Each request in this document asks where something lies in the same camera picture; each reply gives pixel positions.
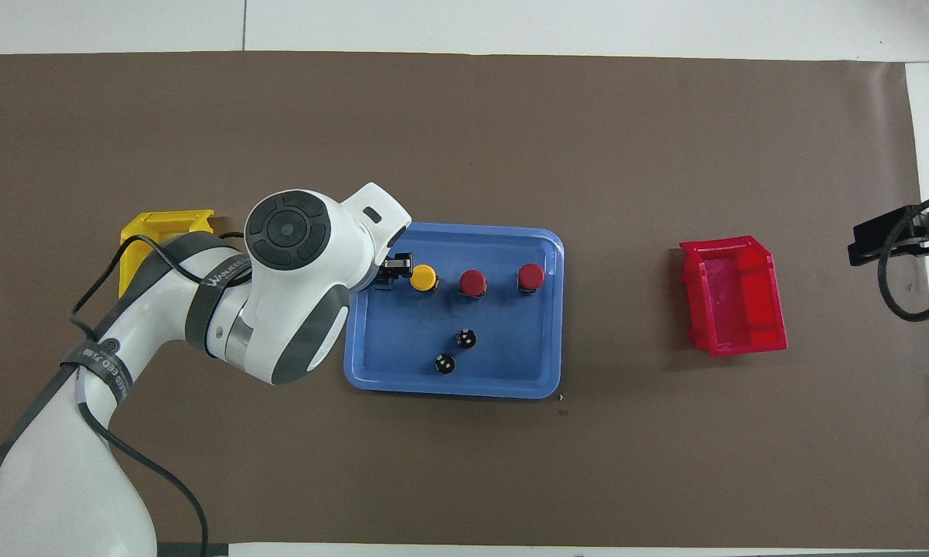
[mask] plastic bin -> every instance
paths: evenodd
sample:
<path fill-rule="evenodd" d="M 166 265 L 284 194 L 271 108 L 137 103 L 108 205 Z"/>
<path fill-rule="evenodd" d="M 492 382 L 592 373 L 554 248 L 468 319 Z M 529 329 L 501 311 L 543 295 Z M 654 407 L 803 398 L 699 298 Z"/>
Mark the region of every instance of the plastic bin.
<path fill-rule="evenodd" d="M 752 236 L 683 242 L 695 347 L 712 356 L 787 348 L 773 257 Z"/>
<path fill-rule="evenodd" d="M 344 374 L 370 391 L 435 395 L 545 398 L 560 382 L 564 246 L 534 228 L 414 222 L 392 253 L 410 251 L 415 264 L 440 275 L 435 292 L 400 279 L 392 289 L 365 289 L 351 297 Z M 545 281 L 520 292 L 517 272 L 535 263 Z M 487 292 L 465 296 L 458 278 L 479 269 Z M 477 334 L 473 348 L 455 343 L 461 329 Z M 433 359 L 454 357 L 452 373 Z"/>

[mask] black cable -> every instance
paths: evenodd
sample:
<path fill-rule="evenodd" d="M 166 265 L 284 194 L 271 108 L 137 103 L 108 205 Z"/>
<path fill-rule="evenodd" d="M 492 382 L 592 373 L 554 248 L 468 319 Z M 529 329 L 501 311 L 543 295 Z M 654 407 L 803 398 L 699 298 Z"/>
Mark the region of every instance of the black cable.
<path fill-rule="evenodd" d="M 142 465 L 145 465 L 147 468 L 152 470 L 152 472 L 157 473 L 165 480 L 168 480 L 176 489 L 182 491 L 182 495 L 189 500 L 189 504 L 193 505 L 193 510 L 196 511 L 196 517 L 200 519 L 200 557 L 206 557 L 207 554 L 207 544 L 210 543 L 210 528 L 207 525 L 207 516 L 203 513 L 203 505 L 200 504 L 199 500 L 196 499 L 193 492 L 186 487 L 185 484 L 181 482 L 178 478 L 175 477 L 174 473 L 171 473 L 162 466 L 156 464 L 142 453 L 135 450 L 124 441 L 121 441 L 120 437 L 110 433 L 110 430 L 107 430 L 106 427 L 103 427 L 103 424 L 100 423 L 100 420 L 96 419 L 96 416 L 93 416 L 93 412 L 90 412 L 89 405 L 86 402 L 79 402 L 79 413 L 83 416 L 83 420 L 86 420 L 86 423 L 90 426 L 91 429 L 100 434 L 100 437 L 103 437 L 107 440 L 108 443 L 117 447 L 118 450 L 123 452 L 128 457 L 131 457 L 136 462 L 139 462 Z"/>
<path fill-rule="evenodd" d="M 244 236 L 244 234 L 241 232 L 228 232 L 227 234 L 241 234 L 241 237 Z M 103 274 L 100 275 L 95 282 L 93 282 L 93 285 L 90 286 L 88 290 L 86 290 L 86 293 L 84 293 L 82 297 L 79 298 L 79 301 L 77 301 L 75 306 L 72 306 L 72 310 L 69 311 L 69 321 L 73 325 L 79 327 L 79 329 L 86 334 L 86 338 L 93 342 L 97 342 L 97 340 L 99 340 L 96 338 L 96 333 L 94 333 L 93 329 L 90 328 L 89 325 L 80 320 L 77 314 L 79 313 L 79 310 L 86 305 L 86 302 L 88 302 L 90 298 L 95 295 L 96 291 L 100 289 L 100 286 L 102 286 L 103 283 L 106 282 L 108 278 L 110 278 L 110 274 L 114 272 L 114 269 L 117 268 L 117 263 L 120 263 L 121 257 L 124 256 L 124 251 L 127 251 L 128 247 L 131 247 L 131 244 L 138 241 L 145 242 L 150 247 L 152 247 L 152 250 L 158 254 L 158 257 L 162 258 L 162 260 L 168 264 L 169 267 L 173 268 L 175 272 L 178 272 L 179 275 L 185 276 L 186 279 L 189 279 L 191 282 L 195 282 L 197 285 L 203 281 L 203 279 L 199 278 L 199 276 L 193 275 L 192 272 L 186 271 L 182 265 L 179 265 L 178 261 L 175 261 L 175 258 L 172 258 L 168 251 L 165 251 L 164 247 L 159 246 L 159 244 L 152 240 L 151 237 L 147 237 L 142 234 L 135 234 L 131 237 L 128 237 L 128 239 L 124 240 L 124 242 L 121 243 L 121 247 L 119 247 L 114 253 L 114 258 L 110 260 L 110 264 L 107 265 L 107 268 L 103 271 Z M 251 281 L 250 272 L 238 276 L 233 281 L 231 281 L 230 285 L 227 285 L 227 287 L 230 288 L 231 286 L 243 285 L 248 281 Z"/>
<path fill-rule="evenodd" d="M 919 311 L 919 313 L 910 313 L 910 311 L 899 306 L 894 296 L 891 295 L 891 289 L 887 285 L 887 262 L 890 260 L 891 251 L 894 250 L 894 244 L 897 242 L 900 233 L 902 233 L 903 229 L 910 223 L 910 220 L 925 211 L 928 207 L 929 200 L 924 201 L 920 205 L 914 205 L 914 207 L 905 211 L 903 215 L 900 215 L 900 219 L 898 219 L 894 227 L 891 228 L 891 231 L 887 233 L 887 239 L 884 240 L 884 244 L 880 248 L 880 257 L 877 260 L 877 286 L 880 289 L 880 295 L 883 297 L 887 307 L 889 307 L 895 315 L 905 321 L 917 322 L 929 320 L 929 307 L 924 311 Z"/>

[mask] black bracket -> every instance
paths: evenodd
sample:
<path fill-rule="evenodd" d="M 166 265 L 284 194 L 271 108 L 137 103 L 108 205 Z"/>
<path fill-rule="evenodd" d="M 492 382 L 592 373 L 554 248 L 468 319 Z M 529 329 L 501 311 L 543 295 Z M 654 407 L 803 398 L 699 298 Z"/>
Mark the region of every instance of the black bracket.
<path fill-rule="evenodd" d="M 856 242 L 849 244 L 847 248 L 849 264 L 858 267 L 858 265 L 877 261 L 880 257 L 880 248 L 887 240 L 888 233 L 905 212 L 913 207 L 916 205 L 905 205 L 852 227 L 852 236 Z M 894 243 L 894 249 L 891 251 L 891 257 L 900 255 L 929 256 L 929 212 L 919 213 L 900 232 Z"/>
<path fill-rule="evenodd" d="M 373 289 L 390 290 L 395 279 L 399 279 L 400 276 L 407 278 L 411 275 L 412 254 L 396 254 L 386 257 L 382 265 L 379 265 L 378 274 L 375 275 L 371 286 Z"/>

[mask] white robotic arm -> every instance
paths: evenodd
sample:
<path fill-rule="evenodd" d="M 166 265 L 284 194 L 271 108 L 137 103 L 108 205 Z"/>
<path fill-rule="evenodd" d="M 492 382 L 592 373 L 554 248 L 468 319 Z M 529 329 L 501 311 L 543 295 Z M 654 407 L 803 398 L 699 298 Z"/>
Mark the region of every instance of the white robotic arm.
<path fill-rule="evenodd" d="M 147 258 L 95 342 L 68 357 L 1 447 L 0 556 L 156 555 L 145 505 L 79 402 L 106 426 L 171 340 L 271 384 L 305 376 L 336 342 L 350 293 L 369 285 L 409 224 L 374 183 L 343 203 L 291 190 L 252 210 L 246 256 L 207 233 L 165 244 L 198 282 Z"/>

